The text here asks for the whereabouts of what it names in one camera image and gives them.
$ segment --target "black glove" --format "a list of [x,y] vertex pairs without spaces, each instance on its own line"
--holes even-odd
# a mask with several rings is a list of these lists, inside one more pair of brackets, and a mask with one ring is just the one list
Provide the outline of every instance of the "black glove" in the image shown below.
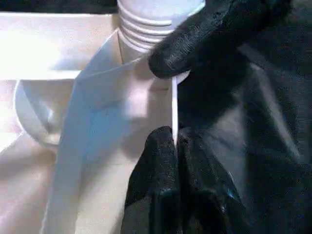
[[177,155],[171,129],[146,140],[133,170],[122,234],[248,234],[250,224],[226,170],[201,135],[185,129]]
[[209,0],[155,47],[152,72],[169,78],[234,50],[290,10],[290,0]]

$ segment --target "white plastic container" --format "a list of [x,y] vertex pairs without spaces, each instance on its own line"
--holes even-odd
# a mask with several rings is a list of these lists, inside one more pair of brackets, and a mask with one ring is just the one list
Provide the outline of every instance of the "white plastic container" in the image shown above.
[[118,0],[118,32],[123,62],[147,53],[188,16],[205,6],[205,0]]
[[166,125],[177,135],[176,80],[157,79],[146,58],[121,66],[116,46],[117,31],[75,79],[42,234],[119,233],[147,136]]

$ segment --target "white plastic bottle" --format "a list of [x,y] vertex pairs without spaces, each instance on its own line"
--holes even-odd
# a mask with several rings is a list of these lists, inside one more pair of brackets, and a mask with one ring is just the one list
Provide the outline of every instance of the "white plastic bottle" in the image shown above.
[[205,6],[205,0],[117,0],[119,44],[123,62],[147,53],[188,16]]

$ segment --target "black cloth background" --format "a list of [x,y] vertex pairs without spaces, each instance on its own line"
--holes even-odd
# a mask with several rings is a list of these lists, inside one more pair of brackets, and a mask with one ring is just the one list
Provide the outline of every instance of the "black cloth background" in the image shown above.
[[106,14],[117,12],[117,0],[2,0],[0,11]]

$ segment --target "white plastic tray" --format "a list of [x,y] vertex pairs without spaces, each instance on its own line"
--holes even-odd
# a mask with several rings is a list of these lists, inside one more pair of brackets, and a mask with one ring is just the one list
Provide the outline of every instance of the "white plastic tray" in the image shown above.
[[154,77],[146,58],[121,66],[112,34],[75,80],[43,234],[119,233],[128,179],[148,134],[173,123],[177,130],[176,79],[174,87]]

